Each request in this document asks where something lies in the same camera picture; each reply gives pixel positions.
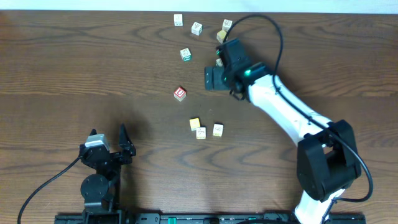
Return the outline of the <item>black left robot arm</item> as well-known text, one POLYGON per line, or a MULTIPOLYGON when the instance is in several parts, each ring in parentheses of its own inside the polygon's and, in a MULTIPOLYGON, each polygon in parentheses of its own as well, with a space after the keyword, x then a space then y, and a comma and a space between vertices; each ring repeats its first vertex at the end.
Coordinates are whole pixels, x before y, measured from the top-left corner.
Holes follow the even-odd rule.
POLYGON ((93 129, 84 144, 80 145, 81 162, 94 169, 81 183, 84 198, 82 219, 84 224, 133 224, 136 217, 121 208, 121 167, 130 164, 136 148, 130 140, 124 124, 119 129, 119 152, 111 152, 104 134, 93 129))

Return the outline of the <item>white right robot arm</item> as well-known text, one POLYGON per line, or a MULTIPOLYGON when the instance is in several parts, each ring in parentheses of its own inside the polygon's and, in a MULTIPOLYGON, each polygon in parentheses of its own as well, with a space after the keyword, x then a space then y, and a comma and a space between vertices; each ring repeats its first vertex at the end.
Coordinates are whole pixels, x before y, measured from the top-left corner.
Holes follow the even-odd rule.
POLYGON ((333 122, 300 101, 264 63, 254 63, 238 39, 217 46, 219 67, 205 68, 207 90, 229 90, 268 114, 297 147, 297 178, 303 188, 297 223, 358 223, 331 208, 361 175, 352 127, 333 122))

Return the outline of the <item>white block yellow side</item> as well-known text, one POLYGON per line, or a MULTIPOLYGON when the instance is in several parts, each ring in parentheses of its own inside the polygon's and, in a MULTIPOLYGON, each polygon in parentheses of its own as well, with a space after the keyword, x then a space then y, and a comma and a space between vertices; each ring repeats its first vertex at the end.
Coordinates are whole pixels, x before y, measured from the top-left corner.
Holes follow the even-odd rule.
POLYGON ((213 126, 213 136, 222 137, 223 128, 224 126, 222 124, 215 123, 213 126))

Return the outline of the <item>white block blue letter T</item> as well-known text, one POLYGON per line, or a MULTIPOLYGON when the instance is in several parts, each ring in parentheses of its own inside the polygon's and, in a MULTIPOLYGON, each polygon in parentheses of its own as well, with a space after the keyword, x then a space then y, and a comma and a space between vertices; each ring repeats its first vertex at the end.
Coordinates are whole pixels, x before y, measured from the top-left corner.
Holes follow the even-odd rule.
POLYGON ((223 66, 222 60, 220 58, 216 59, 216 66, 217 67, 222 67, 223 66))

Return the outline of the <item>white block yellow edge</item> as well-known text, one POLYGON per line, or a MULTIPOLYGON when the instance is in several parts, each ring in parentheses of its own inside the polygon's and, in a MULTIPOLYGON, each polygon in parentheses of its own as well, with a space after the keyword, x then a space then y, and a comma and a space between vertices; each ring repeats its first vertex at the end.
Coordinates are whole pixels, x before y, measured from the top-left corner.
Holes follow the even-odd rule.
POLYGON ((206 138, 206 128, 205 127, 196 128, 196 138, 197 139, 205 139, 206 138))

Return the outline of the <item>red letter U block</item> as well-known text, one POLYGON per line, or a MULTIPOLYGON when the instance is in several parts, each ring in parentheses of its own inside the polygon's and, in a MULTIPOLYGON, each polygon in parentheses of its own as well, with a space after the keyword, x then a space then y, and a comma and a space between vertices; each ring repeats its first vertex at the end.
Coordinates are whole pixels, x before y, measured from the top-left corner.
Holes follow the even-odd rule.
POLYGON ((175 91, 174 91, 174 97, 178 100, 178 101, 183 101, 185 99, 185 97, 187 96, 187 91, 182 88, 182 87, 178 87, 175 91))

